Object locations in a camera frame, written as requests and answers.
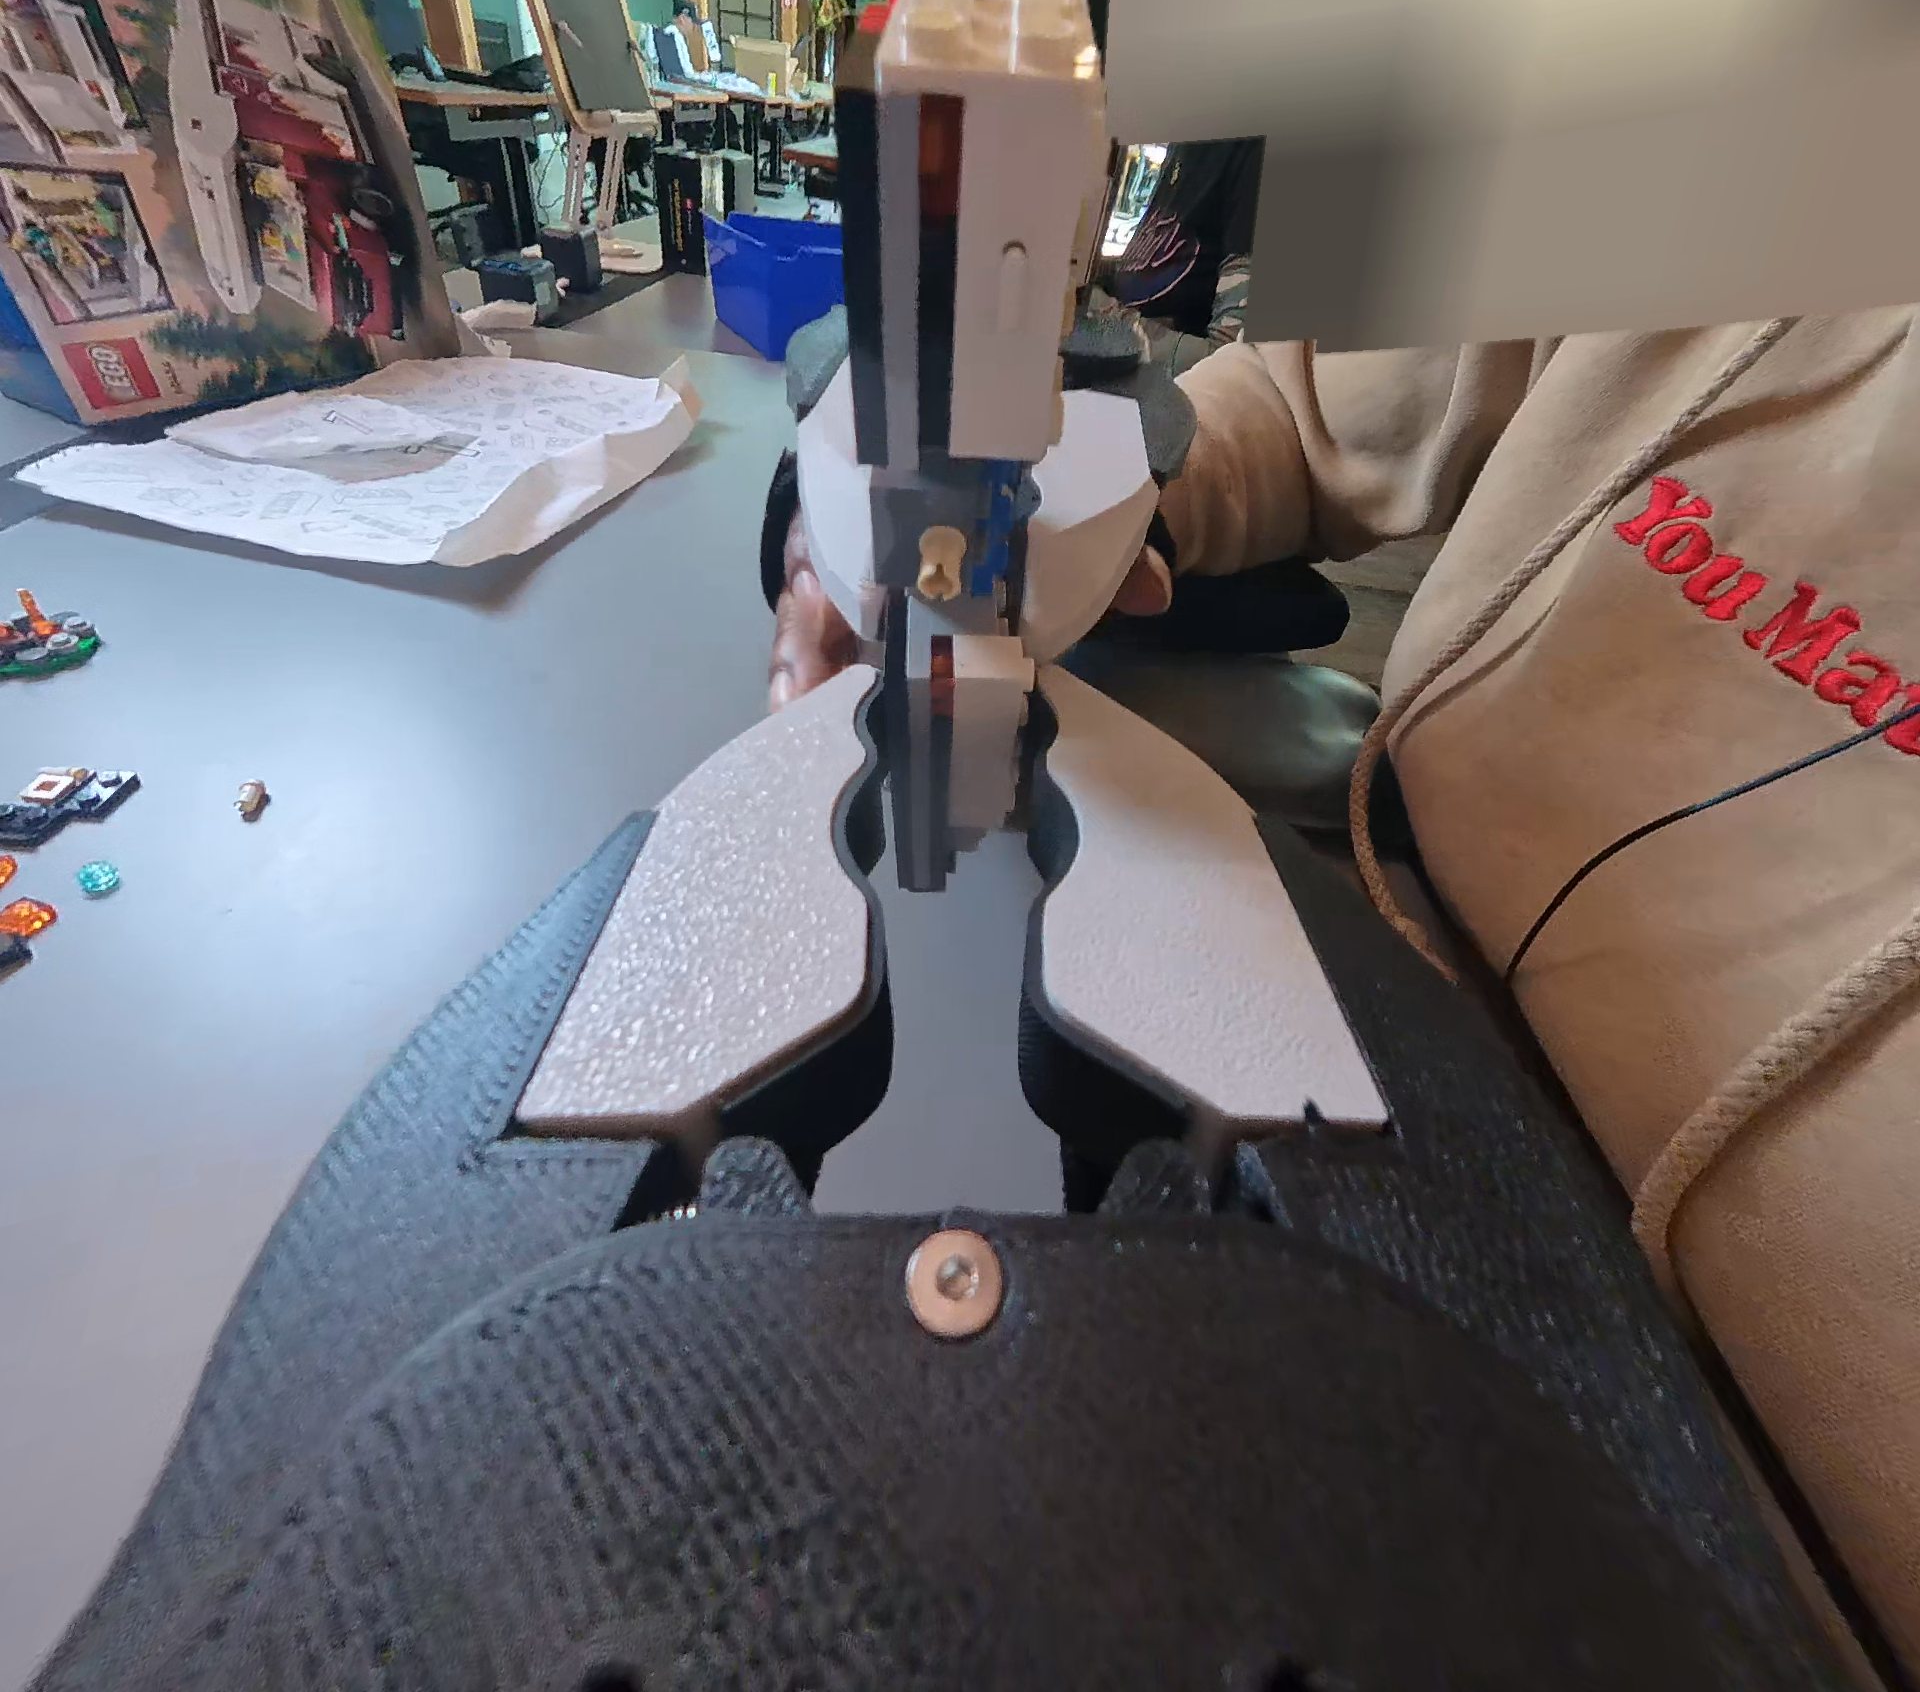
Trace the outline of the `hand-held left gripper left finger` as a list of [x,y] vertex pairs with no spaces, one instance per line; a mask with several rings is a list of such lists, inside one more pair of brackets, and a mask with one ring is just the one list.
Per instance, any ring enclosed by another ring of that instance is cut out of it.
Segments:
[[513,1106],[539,1138],[840,1138],[842,1066],[886,1063],[870,882],[878,673],[854,666],[724,743],[639,838]]

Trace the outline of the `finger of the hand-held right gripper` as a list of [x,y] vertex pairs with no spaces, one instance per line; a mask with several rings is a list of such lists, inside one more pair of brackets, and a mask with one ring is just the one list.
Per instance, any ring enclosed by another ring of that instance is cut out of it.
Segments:
[[907,587],[904,464],[856,456],[852,393],[822,393],[797,421],[797,508],[809,564],[860,662],[886,657],[894,599]]
[[1031,483],[1019,644],[1031,660],[1056,662],[1108,613],[1157,510],[1138,401],[1068,390],[1059,437],[1036,462]]

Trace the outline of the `black lego plate assembly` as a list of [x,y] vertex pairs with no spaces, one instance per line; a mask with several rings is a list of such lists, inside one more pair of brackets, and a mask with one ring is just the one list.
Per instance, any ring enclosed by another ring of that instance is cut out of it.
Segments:
[[131,769],[44,767],[2,800],[2,850],[36,852],[76,823],[98,823],[139,783]]

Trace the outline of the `person's right hand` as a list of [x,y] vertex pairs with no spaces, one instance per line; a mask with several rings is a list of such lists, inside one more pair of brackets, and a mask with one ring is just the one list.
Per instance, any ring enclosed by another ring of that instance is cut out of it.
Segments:
[[[1174,599],[1176,572],[1178,549],[1172,530],[1164,518],[1156,516],[1145,542],[1115,587],[1108,617],[1162,617]],[[823,592],[812,564],[804,518],[794,510],[780,539],[780,581],[767,667],[769,711],[780,711],[860,662],[860,640]]]

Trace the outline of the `white printed paper bag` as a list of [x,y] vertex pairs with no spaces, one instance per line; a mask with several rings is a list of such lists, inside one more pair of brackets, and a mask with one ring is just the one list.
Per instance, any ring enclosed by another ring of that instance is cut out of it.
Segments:
[[288,557],[470,570],[547,543],[660,469],[702,397],[505,355],[402,359],[347,387],[71,443],[15,478],[51,500]]

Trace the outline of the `grey lego model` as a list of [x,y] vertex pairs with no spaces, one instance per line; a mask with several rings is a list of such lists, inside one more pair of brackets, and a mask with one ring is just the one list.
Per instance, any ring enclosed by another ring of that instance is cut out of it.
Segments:
[[1106,149],[1089,0],[886,0],[834,120],[856,456],[907,469],[879,662],[895,874],[931,893],[1018,800],[1028,486]]

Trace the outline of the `lego campfire on green plate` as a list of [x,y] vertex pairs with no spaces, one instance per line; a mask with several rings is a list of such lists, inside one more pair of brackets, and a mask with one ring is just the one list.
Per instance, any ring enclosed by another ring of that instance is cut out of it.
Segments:
[[74,609],[46,611],[27,587],[2,615],[2,679],[33,679],[71,671],[99,650],[98,627]]

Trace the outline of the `person's beige hoodie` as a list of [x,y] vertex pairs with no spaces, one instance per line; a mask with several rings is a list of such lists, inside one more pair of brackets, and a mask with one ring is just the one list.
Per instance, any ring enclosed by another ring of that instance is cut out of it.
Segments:
[[1916,1681],[1916,309],[1567,339],[1390,664],[1434,885]]

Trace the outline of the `lego set box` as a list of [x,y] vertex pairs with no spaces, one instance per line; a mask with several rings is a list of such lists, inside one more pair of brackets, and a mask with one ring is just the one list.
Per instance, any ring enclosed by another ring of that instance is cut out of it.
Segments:
[[74,425],[455,355],[371,0],[2,0],[2,309]]

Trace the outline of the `person's right forearm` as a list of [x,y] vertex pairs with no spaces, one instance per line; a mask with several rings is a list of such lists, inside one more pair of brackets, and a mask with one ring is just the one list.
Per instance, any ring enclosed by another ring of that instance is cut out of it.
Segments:
[[1219,345],[1178,378],[1196,417],[1160,502],[1178,570],[1346,562],[1450,527],[1556,350]]

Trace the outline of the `blue storage bin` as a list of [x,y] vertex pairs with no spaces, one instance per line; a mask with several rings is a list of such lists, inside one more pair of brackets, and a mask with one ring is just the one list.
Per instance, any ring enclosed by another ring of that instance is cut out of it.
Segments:
[[718,324],[767,361],[785,359],[794,335],[846,300],[838,221],[708,215],[703,246]]

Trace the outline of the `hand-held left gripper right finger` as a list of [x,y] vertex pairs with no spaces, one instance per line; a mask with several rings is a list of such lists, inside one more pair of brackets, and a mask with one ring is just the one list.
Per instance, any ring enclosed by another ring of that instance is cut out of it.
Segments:
[[1196,1133],[1388,1106],[1253,809],[1198,753],[1056,666],[1028,844],[1041,879],[1028,991],[1041,1022]]

